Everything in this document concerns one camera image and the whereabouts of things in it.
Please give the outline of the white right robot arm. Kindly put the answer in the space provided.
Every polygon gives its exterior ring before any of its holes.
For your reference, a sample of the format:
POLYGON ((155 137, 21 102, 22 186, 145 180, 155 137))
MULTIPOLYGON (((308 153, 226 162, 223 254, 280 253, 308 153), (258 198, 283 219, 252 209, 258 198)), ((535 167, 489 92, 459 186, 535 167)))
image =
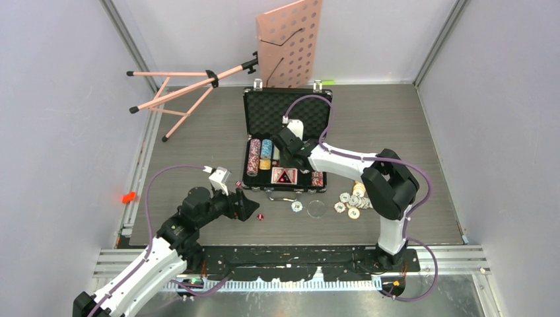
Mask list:
POLYGON ((375 256, 378 265, 393 271, 403 263, 408 245, 408 215, 419 190, 409 165, 392 150, 357 153, 333 147, 321 139, 303 141, 284 127, 272 135, 281 163, 301 172, 327 172, 362 183, 372 208, 380 216, 375 256))

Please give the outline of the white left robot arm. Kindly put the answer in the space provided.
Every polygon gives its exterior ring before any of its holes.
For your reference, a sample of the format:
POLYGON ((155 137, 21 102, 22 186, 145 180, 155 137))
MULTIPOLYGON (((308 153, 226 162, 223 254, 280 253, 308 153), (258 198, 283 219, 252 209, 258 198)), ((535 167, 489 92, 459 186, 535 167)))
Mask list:
POLYGON ((151 243, 111 282, 90 295, 79 294, 73 316, 135 316, 163 286, 183 273, 195 273, 205 261, 201 229, 219 217, 247 221, 260 207, 243 189, 192 188, 151 243))

